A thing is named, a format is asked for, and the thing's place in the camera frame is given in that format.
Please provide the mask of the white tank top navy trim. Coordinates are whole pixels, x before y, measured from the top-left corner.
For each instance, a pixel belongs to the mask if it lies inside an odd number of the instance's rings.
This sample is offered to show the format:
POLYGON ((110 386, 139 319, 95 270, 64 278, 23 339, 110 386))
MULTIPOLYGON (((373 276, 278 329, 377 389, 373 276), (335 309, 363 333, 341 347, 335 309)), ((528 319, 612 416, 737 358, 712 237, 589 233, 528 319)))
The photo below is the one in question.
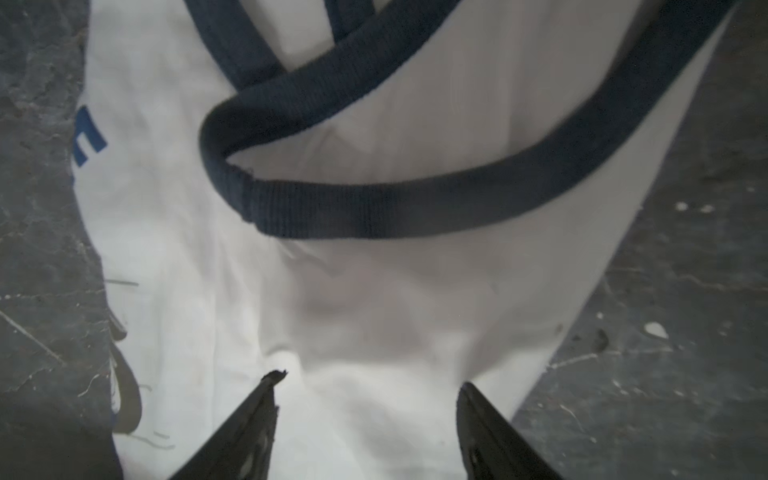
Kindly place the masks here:
POLYGON ((94 1, 74 192, 112 441, 171 479, 271 371, 267 479, 469 479, 637 215, 732 1, 94 1))

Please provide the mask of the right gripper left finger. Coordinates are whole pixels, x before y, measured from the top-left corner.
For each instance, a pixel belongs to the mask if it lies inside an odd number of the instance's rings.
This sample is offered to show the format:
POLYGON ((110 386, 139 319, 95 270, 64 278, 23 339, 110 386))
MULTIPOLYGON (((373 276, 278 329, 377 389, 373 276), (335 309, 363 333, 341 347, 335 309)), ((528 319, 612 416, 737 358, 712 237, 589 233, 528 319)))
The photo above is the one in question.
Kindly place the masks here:
POLYGON ((285 371, 266 374, 172 480, 266 480, 279 407, 275 387, 285 371))

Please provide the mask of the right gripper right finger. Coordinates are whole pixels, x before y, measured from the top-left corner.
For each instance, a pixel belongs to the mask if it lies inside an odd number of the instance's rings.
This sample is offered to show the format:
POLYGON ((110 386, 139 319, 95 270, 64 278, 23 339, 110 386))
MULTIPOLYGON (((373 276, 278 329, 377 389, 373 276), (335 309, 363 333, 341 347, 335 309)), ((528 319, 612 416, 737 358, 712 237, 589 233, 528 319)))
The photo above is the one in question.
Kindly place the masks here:
POLYGON ((562 480, 470 382, 458 393, 456 426, 469 479, 562 480))

